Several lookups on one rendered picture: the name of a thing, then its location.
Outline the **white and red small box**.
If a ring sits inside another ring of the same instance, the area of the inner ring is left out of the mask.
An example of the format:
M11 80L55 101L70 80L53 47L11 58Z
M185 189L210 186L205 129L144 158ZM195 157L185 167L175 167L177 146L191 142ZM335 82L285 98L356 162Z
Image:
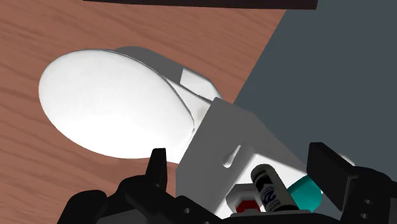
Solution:
M235 184L225 197L226 204L233 213L261 211L261 200L252 183Z

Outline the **teal round container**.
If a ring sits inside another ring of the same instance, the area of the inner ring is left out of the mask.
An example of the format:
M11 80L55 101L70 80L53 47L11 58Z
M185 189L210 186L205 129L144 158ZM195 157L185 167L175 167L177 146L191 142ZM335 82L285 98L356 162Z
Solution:
M301 210L314 212L322 202L323 193L309 176L300 178L287 191Z

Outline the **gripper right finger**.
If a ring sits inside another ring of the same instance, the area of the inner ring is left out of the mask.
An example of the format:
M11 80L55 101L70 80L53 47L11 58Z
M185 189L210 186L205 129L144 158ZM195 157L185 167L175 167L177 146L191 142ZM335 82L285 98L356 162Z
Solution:
M310 143L307 174L342 212L339 224L397 224L397 182L351 165L324 143Z

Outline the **black bottle with white cap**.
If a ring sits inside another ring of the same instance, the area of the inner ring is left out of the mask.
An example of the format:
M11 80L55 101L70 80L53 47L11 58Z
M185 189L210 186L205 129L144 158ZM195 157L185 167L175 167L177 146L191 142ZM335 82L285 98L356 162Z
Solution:
M251 171L251 180L259 193L266 213L299 210L284 183L271 165L257 165Z

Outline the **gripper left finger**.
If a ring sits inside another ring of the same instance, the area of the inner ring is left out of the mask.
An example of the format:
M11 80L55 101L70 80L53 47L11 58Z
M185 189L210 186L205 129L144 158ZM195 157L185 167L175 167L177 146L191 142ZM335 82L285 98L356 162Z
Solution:
M57 224L187 224L184 209L166 192L167 161L164 148L154 149L144 175L124 179L110 196L102 190L73 195Z

